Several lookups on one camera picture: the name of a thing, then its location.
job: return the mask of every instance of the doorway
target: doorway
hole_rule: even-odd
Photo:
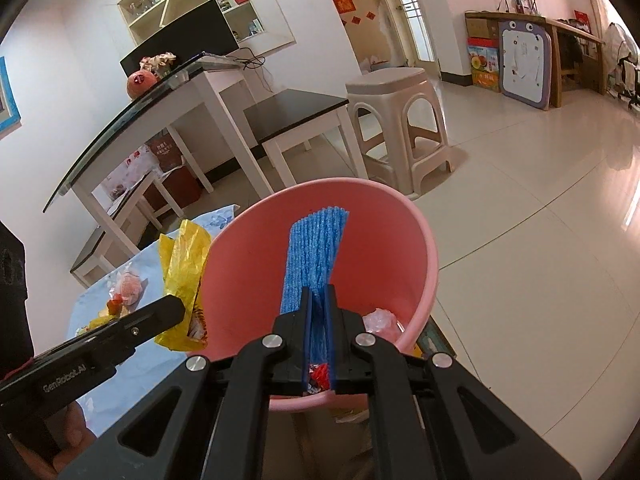
[[[395,35],[409,66],[419,66],[433,76],[440,76],[427,24],[418,0],[385,0],[390,9]]]
[[[405,66],[386,0],[333,0],[363,73]]]

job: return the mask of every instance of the cardboard box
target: cardboard box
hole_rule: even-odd
[[[500,56],[497,40],[468,38],[467,49],[474,85],[494,92],[500,91]]]
[[[495,20],[466,18],[466,31],[470,38],[484,38],[486,40],[500,39],[500,27]]]
[[[471,79],[475,86],[500,93],[500,74],[471,69]]]

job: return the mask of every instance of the black monitor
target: black monitor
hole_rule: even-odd
[[[140,70],[143,57],[171,52],[177,57],[174,66],[178,66],[201,52],[226,56],[237,49],[238,42],[217,1],[210,0],[161,28],[120,64],[129,76]]]

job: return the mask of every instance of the glass table top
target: glass table top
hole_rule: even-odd
[[[138,117],[148,111],[151,107],[167,97],[171,92],[180,88],[183,84],[195,78],[202,72],[219,72],[222,70],[236,70],[241,65],[229,58],[207,54],[206,52],[194,56],[187,62],[171,70],[158,83],[153,85],[148,91],[137,99],[130,102],[103,129],[89,146],[78,157],[65,177],[60,181],[53,192],[47,205],[42,212],[45,212],[56,196],[66,194],[84,170],[100,155],[104,149],[111,144],[121,133],[123,133]]]

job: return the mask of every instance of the white plastic stool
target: white plastic stool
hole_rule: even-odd
[[[356,132],[367,173],[383,180],[410,198],[420,195],[420,184],[441,164],[453,171],[440,101],[421,68],[383,68],[347,83],[349,115]],[[433,107],[437,131],[409,124],[409,107],[425,99]],[[358,110],[364,108],[378,119],[382,133],[364,140]],[[416,150],[416,137],[437,142],[433,151]],[[387,157],[379,160],[367,155],[375,146],[386,144]]]

